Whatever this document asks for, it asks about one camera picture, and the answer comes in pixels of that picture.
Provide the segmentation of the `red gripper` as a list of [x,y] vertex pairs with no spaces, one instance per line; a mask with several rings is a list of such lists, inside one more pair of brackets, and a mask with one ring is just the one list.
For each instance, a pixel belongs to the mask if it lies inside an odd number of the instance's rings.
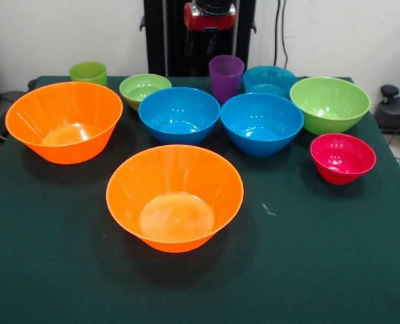
[[[210,34],[207,54],[213,55],[216,48],[218,30],[230,30],[236,21],[236,7],[233,2],[214,5],[206,2],[187,2],[184,4],[184,25],[188,31],[214,30]],[[186,33],[184,55],[193,53],[193,33]]]

